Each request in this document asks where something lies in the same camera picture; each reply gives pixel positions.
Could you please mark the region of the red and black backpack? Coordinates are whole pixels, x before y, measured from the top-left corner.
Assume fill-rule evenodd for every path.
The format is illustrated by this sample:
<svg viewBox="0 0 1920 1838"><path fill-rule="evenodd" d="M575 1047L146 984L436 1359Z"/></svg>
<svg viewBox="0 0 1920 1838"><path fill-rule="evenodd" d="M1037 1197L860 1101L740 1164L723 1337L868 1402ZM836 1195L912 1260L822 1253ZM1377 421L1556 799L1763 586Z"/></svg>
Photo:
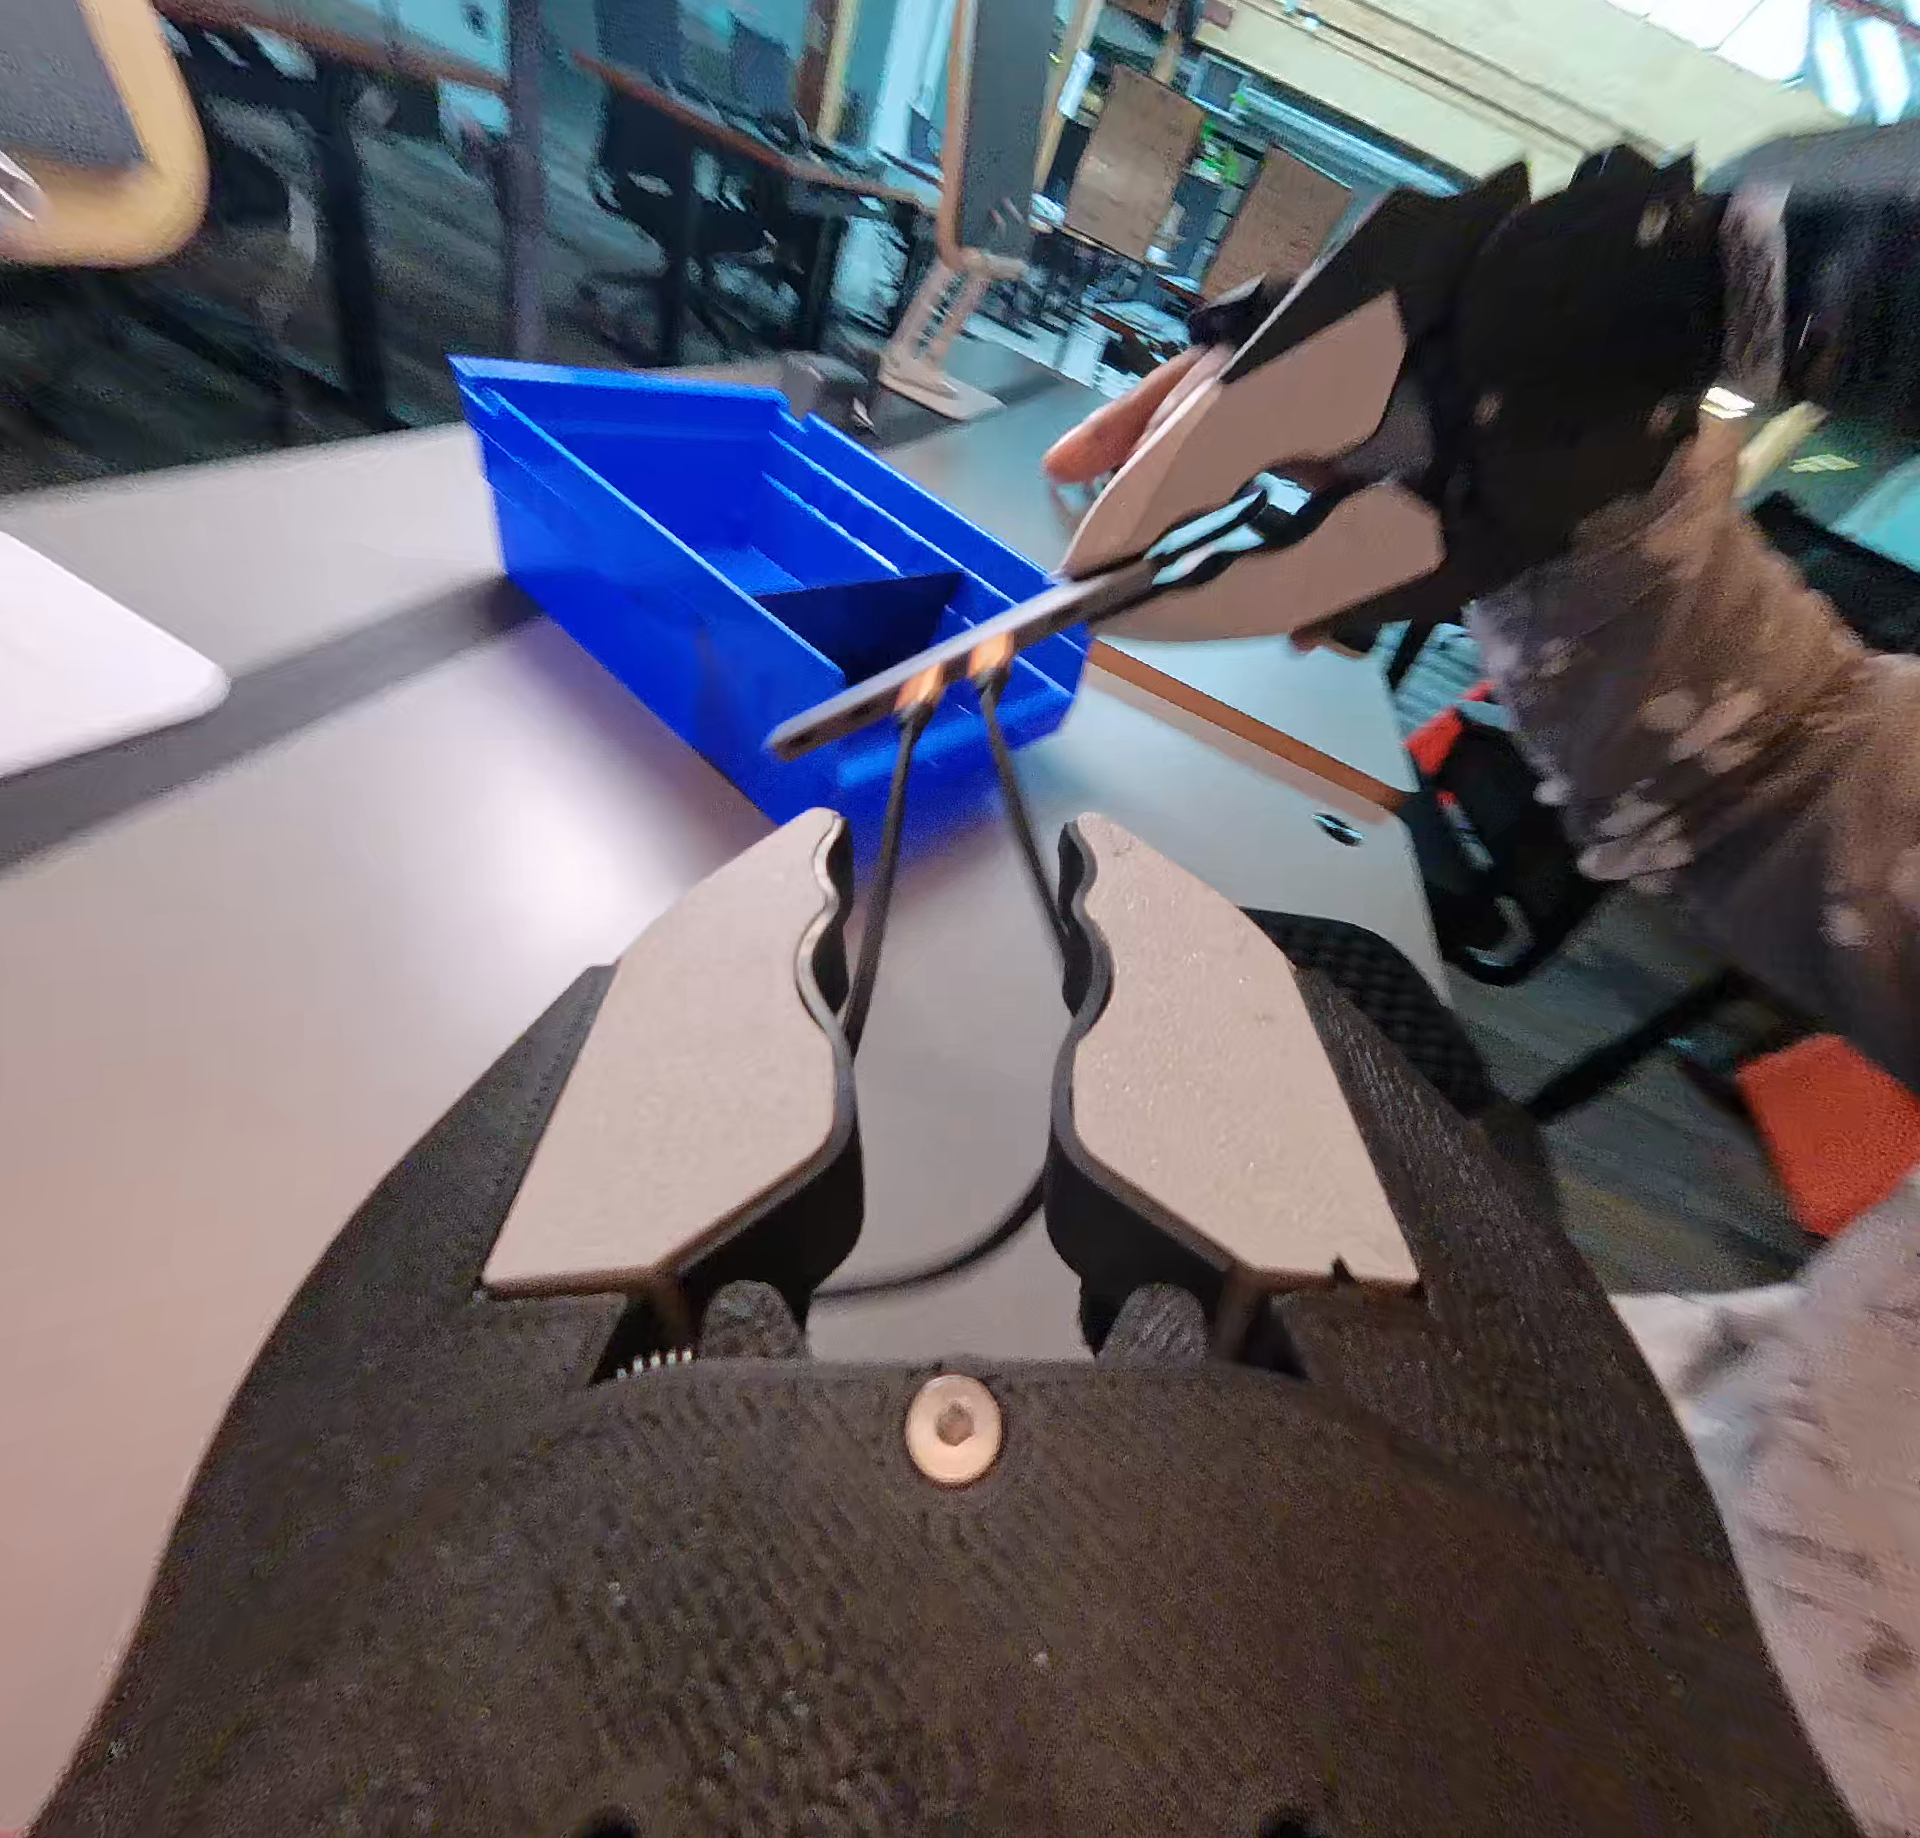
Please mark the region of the red and black backpack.
<svg viewBox="0 0 1920 1838"><path fill-rule="evenodd" d="M1509 714L1462 698L1410 739L1417 787L1400 808L1440 955L1482 984L1535 977L1605 897L1584 875Z"/></svg>

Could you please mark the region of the person's right hand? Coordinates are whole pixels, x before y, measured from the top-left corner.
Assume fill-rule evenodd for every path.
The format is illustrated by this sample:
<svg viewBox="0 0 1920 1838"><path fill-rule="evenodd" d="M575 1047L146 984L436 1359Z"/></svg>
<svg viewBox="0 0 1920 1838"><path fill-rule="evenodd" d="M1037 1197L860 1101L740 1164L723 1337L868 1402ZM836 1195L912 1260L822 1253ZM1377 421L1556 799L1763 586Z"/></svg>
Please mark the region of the person's right hand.
<svg viewBox="0 0 1920 1838"><path fill-rule="evenodd" d="M1180 410L1190 390L1213 383L1232 357L1232 345L1193 345L1156 365L1047 449L1045 479L1054 489L1109 482L1134 456L1140 440Z"/></svg>

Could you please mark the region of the person's right forearm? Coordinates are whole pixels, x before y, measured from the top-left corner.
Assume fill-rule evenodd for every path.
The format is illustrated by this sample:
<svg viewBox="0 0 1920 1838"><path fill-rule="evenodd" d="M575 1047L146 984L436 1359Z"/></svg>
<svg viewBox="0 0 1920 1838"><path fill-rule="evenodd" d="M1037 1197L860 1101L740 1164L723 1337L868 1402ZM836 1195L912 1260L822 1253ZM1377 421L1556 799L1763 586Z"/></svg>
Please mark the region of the person's right forearm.
<svg viewBox="0 0 1920 1838"><path fill-rule="evenodd" d="M1707 421L1469 630L1588 875L1916 1088L1916 660L1869 652L1736 499Z"/></svg>

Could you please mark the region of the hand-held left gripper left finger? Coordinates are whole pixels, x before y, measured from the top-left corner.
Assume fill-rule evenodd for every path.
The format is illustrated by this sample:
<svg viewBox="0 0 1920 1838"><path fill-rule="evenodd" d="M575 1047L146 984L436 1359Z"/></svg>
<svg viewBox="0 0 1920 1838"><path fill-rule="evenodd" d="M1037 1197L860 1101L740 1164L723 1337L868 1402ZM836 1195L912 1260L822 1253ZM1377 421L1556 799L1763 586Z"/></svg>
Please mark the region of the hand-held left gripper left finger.
<svg viewBox="0 0 1920 1838"><path fill-rule="evenodd" d="M615 961L489 1253L496 1297L667 1294L856 1149L847 820L804 810Z"/></svg>

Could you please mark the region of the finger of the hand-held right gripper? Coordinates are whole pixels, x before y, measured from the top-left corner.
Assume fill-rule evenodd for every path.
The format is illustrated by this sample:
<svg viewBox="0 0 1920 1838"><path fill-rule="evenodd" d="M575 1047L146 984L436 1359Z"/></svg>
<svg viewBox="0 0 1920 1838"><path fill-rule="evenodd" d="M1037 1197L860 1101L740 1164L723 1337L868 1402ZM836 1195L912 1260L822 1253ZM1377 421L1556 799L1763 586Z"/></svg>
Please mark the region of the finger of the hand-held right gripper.
<svg viewBox="0 0 1920 1838"><path fill-rule="evenodd" d="M1140 644L1304 635L1427 581L1444 561L1440 515L1404 484L1367 484L1284 509L1281 484L1238 505L1235 526L1182 532L1155 552L1147 588L1094 619Z"/></svg>
<svg viewBox="0 0 1920 1838"><path fill-rule="evenodd" d="M1391 291L1254 362L1276 335L1281 314L1094 484L1058 578L1101 574L1232 505L1261 470L1322 469L1377 430L1406 357Z"/></svg>

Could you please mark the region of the person's patterned clothing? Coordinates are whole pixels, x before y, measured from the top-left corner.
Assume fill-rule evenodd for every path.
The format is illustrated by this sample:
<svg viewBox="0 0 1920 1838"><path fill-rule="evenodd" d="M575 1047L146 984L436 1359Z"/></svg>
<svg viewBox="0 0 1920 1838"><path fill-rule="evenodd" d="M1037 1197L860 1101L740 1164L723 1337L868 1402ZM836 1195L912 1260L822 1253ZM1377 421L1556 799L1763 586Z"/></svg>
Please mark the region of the person's patterned clothing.
<svg viewBox="0 0 1920 1838"><path fill-rule="evenodd" d="M1800 1276L1614 1294L1853 1821L1916 1831L1916 1177Z"/></svg>

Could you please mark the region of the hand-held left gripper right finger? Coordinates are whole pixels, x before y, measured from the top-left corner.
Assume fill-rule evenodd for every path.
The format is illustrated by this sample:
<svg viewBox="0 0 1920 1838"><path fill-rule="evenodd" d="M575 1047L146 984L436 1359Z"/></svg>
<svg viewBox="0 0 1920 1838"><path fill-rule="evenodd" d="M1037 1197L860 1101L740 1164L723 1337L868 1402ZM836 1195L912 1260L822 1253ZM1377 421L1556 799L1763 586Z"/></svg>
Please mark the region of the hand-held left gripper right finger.
<svg viewBox="0 0 1920 1838"><path fill-rule="evenodd" d="M1163 851L1099 813L1058 836L1067 1033L1045 1228L1081 1290L1272 1297L1417 1260L1297 967Z"/></svg>

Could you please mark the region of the orange object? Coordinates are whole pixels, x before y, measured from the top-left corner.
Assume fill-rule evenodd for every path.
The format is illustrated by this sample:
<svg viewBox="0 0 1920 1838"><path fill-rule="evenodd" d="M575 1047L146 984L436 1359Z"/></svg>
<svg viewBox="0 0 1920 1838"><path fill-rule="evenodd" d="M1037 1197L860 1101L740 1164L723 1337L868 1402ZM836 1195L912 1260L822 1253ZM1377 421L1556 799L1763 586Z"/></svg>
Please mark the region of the orange object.
<svg viewBox="0 0 1920 1838"><path fill-rule="evenodd" d="M1789 1213L1832 1241L1916 1169L1916 1098L1835 1033L1809 1033L1734 1070Z"/></svg>

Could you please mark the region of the black board with wooden edge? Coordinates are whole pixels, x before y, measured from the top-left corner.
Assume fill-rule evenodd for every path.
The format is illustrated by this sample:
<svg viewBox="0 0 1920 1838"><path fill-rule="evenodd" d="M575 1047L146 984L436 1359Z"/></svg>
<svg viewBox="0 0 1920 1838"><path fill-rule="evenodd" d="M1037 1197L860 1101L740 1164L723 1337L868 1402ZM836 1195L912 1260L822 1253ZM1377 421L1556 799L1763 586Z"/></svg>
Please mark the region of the black board with wooden edge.
<svg viewBox="0 0 1920 1838"><path fill-rule="evenodd" d="M2 262L131 269L200 227L200 117L153 0L2 0Z"/></svg>

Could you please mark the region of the brown pin board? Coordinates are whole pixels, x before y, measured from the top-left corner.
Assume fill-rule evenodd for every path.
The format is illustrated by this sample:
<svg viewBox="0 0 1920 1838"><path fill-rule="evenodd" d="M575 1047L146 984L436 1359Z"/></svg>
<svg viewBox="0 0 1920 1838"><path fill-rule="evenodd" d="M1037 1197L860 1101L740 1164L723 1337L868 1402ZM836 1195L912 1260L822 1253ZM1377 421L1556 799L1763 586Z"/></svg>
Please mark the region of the brown pin board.
<svg viewBox="0 0 1920 1838"><path fill-rule="evenodd" d="M1144 263L1202 127L1202 103L1140 69L1117 67L1067 189L1066 232Z"/></svg>
<svg viewBox="0 0 1920 1838"><path fill-rule="evenodd" d="M1272 147L1205 266L1202 298L1222 298L1264 276L1297 282L1328 243L1351 199L1345 184Z"/></svg>

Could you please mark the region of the white rounded pad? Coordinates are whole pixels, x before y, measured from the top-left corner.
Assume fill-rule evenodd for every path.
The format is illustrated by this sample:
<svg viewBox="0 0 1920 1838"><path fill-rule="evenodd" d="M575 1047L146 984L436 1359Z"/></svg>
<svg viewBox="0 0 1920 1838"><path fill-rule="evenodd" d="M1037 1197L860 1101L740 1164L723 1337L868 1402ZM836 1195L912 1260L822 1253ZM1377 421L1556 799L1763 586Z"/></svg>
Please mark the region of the white rounded pad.
<svg viewBox="0 0 1920 1838"><path fill-rule="evenodd" d="M199 720L228 694L206 655L2 535L2 779Z"/></svg>

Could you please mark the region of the dark panel on wooden stand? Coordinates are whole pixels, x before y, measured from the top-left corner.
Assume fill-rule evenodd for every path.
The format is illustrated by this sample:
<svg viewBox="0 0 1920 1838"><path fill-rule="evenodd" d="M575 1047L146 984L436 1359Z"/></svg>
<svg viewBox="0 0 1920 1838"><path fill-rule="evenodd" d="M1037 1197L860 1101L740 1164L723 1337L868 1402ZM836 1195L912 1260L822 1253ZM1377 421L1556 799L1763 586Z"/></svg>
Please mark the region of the dark panel on wooden stand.
<svg viewBox="0 0 1920 1838"><path fill-rule="evenodd" d="M915 75L936 103L929 204L899 213L901 288L879 352L879 394L942 424L1001 407L951 357L985 292L1031 263L1040 151L1058 101L1058 0L926 0Z"/></svg>

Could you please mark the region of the slim grey usb hub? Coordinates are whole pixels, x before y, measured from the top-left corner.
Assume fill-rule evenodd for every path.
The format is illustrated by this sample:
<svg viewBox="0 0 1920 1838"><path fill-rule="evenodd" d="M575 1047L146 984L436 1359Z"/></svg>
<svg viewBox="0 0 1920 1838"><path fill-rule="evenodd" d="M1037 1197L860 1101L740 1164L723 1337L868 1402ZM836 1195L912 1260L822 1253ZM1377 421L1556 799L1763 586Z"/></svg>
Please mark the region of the slim grey usb hub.
<svg viewBox="0 0 1920 1838"><path fill-rule="evenodd" d="M1109 574L1080 578L1045 588L981 627L969 627L899 665L886 665L847 693L827 698L774 726L764 746L780 764L832 746L879 720L906 711L929 711L959 680L991 675L1074 627L1099 627L1156 594L1185 588L1199 569L1198 556L1140 556Z"/></svg>

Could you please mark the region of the blue plastic bin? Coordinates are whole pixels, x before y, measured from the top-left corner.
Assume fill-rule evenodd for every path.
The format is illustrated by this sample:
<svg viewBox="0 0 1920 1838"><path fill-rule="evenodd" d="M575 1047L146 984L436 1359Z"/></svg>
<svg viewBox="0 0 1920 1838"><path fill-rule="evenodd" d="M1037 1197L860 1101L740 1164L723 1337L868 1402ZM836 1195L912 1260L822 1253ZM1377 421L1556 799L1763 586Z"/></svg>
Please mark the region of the blue plastic bin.
<svg viewBox="0 0 1920 1838"><path fill-rule="evenodd" d="M774 385L447 362L506 574L767 819L876 820L886 726L767 739L1047 574Z"/></svg>

